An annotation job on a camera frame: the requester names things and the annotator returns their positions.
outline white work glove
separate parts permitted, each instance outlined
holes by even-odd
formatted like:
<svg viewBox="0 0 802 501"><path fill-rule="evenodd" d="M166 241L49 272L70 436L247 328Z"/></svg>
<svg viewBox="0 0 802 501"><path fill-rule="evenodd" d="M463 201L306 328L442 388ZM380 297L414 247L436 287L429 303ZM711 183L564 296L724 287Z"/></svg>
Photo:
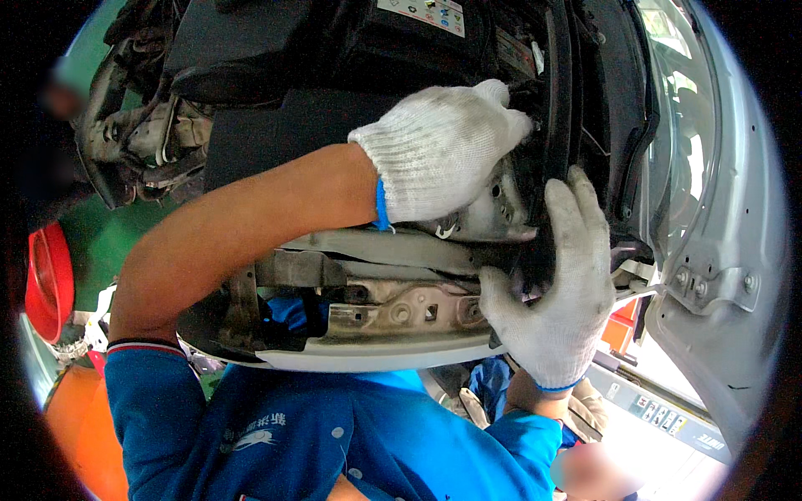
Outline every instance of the white work glove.
<svg viewBox="0 0 802 501"><path fill-rule="evenodd" d="M508 104L499 80L429 87L351 131L348 140L379 172L389 222L436 219L474 201L496 162L532 130Z"/></svg>
<svg viewBox="0 0 802 501"><path fill-rule="evenodd" d="M552 288L528 307L499 269L482 268L480 309L541 390L562 391L587 370L614 303L610 230L585 173L546 184L557 269Z"/></svg>

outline blue shirt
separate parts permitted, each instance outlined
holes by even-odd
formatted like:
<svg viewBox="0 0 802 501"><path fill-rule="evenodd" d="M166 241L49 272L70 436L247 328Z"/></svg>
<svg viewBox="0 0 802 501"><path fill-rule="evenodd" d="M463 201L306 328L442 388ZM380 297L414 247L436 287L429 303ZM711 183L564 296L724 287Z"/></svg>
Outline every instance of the blue shirt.
<svg viewBox="0 0 802 501"><path fill-rule="evenodd" d="M123 343L106 384L131 499L323 501L340 473L376 501L552 498L557 422L516 411L481 430L413 371L231 365L207 405L178 349Z"/></svg>

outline warning label sticker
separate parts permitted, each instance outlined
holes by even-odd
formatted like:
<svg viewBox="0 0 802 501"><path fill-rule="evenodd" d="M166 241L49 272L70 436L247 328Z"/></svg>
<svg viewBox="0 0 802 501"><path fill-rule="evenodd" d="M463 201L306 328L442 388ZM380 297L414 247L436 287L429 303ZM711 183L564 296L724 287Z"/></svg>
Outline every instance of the warning label sticker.
<svg viewBox="0 0 802 501"><path fill-rule="evenodd" d="M451 0L378 0L379 9L397 12L409 18L437 26L465 38L465 13Z"/></svg>

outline forearm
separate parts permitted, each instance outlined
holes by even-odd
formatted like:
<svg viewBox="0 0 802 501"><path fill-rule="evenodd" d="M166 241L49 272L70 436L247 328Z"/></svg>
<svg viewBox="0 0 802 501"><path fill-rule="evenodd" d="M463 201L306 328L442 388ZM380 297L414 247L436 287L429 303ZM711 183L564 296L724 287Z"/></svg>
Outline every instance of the forearm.
<svg viewBox="0 0 802 501"><path fill-rule="evenodd" d="M375 220L377 180L358 145L337 144L179 208L128 255L109 341L175 341L182 310L270 249L309 232Z"/></svg>
<svg viewBox="0 0 802 501"><path fill-rule="evenodd" d="M523 369L512 376L507 388L507 404L504 413L525 410L531 414L565 421L571 390L545 392L537 388L532 377Z"/></svg>

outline gloved hand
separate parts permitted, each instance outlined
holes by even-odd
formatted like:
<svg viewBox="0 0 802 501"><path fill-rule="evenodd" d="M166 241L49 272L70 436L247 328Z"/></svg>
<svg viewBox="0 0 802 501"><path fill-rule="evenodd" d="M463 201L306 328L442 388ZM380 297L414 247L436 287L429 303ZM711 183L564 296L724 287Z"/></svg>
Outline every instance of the gloved hand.
<svg viewBox="0 0 802 501"><path fill-rule="evenodd" d="M499 269L482 268L480 309L509 353L541 390L577 384L593 360L614 303L610 230L585 173L571 167L568 185L546 184L557 250L552 288L528 307Z"/></svg>
<svg viewBox="0 0 802 501"><path fill-rule="evenodd" d="M351 131L348 140L379 172L389 222L436 219L472 202L496 162L532 130L529 117L508 104L499 80L429 87Z"/></svg>

